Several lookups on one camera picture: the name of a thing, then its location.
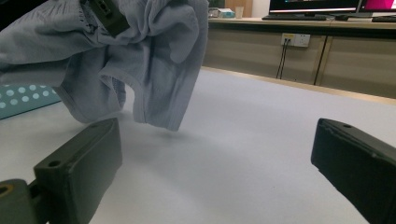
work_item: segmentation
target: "computer monitor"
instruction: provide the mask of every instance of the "computer monitor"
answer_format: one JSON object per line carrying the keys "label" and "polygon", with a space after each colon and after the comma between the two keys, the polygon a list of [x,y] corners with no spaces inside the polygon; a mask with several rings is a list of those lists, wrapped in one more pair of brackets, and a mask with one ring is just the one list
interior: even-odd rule
{"label": "computer monitor", "polygon": [[396,0],[362,0],[359,12],[396,12]]}
{"label": "computer monitor", "polygon": [[355,13],[360,0],[271,0],[269,14]]}

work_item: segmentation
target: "wall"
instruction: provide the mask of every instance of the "wall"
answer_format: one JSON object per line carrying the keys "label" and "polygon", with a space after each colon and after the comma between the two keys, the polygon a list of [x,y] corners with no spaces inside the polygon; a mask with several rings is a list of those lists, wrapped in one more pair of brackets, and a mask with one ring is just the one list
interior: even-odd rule
{"label": "wall", "polygon": [[268,15],[270,0],[253,0],[251,17],[261,18]]}

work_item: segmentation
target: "white dot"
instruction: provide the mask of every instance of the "white dot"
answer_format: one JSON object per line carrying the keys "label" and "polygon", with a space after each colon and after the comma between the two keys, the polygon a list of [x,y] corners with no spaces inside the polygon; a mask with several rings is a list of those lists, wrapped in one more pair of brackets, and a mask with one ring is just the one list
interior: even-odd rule
{"label": "white dot", "polygon": [[10,104],[12,105],[17,105],[18,104],[18,100],[17,99],[12,99],[9,101]]}
{"label": "white dot", "polygon": [[23,96],[23,97],[22,97],[22,100],[23,100],[24,102],[28,102],[28,101],[29,101],[29,97],[28,97],[28,96]]}
{"label": "white dot", "polygon": [[7,91],[7,96],[13,96],[13,95],[14,95],[14,91],[12,90]]}
{"label": "white dot", "polygon": [[25,92],[26,92],[26,89],[25,89],[24,87],[19,87],[19,88],[18,88],[18,92],[20,92],[20,93],[25,93]]}

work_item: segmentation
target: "white table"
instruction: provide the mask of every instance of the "white table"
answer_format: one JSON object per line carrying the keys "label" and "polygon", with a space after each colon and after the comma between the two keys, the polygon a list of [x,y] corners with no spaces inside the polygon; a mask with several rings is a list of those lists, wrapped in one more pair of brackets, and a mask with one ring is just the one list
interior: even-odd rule
{"label": "white table", "polygon": [[[119,118],[123,165],[92,224],[367,223],[311,164],[319,118],[396,146],[396,106],[203,70],[179,132]],[[0,120],[0,180],[86,125],[63,104]]]}

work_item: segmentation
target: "power outlet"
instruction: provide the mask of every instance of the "power outlet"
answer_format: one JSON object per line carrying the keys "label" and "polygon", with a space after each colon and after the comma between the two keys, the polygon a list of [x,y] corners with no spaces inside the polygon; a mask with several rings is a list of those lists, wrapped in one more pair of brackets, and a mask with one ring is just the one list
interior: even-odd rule
{"label": "power outlet", "polygon": [[282,39],[280,40],[280,45],[285,44],[285,40],[290,40],[288,43],[288,46],[294,46],[294,39],[295,39],[295,34],[282,34]]}
{"label": "power outlet", "polygon": [[293,46],[308,48],[310,38],[311,35],[295,35]]}

